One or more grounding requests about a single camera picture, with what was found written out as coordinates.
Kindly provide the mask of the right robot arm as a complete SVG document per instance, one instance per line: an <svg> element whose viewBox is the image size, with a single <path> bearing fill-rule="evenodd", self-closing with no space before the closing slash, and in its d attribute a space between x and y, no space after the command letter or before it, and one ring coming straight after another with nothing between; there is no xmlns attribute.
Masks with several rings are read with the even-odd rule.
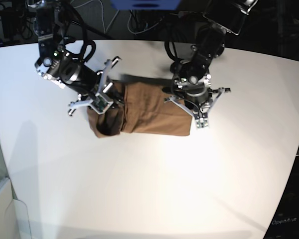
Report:
<svg viewBox="0 0 299 239"><path fill-rule="evenodd" d="M29 0L27 5L35 10L34 32L39 49L35 63L37 73L43 79L78 94L78 99L68 105L69 116L83 107L103 115L109 109L122 106L123 97L109 77L120 57L108 59L104 68L98 71L86 66L96 51L96 43L88 39L86 24L69 1ZM67 34L73 19L78 21L82 31L83 44L79 53L66 48L67 44L76 41Z"/></svg>

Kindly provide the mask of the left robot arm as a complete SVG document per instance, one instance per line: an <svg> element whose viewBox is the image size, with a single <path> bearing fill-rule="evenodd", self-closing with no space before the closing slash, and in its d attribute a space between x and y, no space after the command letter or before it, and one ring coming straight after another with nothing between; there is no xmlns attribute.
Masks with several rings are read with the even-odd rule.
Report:
<svg viewBox="0 0 299 239"><path fill-rule="evenodd" d="M203 14L209 24L197 31L195 43L191 46L192 56L187 59L174 56L171 96L165 101L188 113L197 128L209 126L208 114L216 101L231 91L224 87L211 88L209 67L213 59L223 53L226 34L239 35L246 17L256 4L255 0L209 1Z"/></svg>

